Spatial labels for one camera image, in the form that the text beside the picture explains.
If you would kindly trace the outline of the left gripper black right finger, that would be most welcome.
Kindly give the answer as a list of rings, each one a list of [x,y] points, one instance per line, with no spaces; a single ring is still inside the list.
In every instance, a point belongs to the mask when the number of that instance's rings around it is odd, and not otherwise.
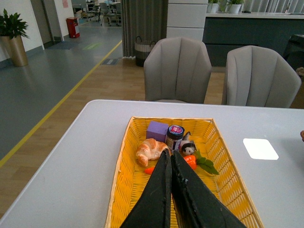
[[[244,228],[209,190],[179,152],[171,156],[171,193],[180,228]]]

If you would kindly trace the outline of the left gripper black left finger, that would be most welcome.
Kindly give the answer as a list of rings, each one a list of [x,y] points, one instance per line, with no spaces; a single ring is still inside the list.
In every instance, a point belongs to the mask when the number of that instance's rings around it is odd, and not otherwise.
[[[122,228],[169,228],[171,224],[171,156],[162,151],[139,200]]]

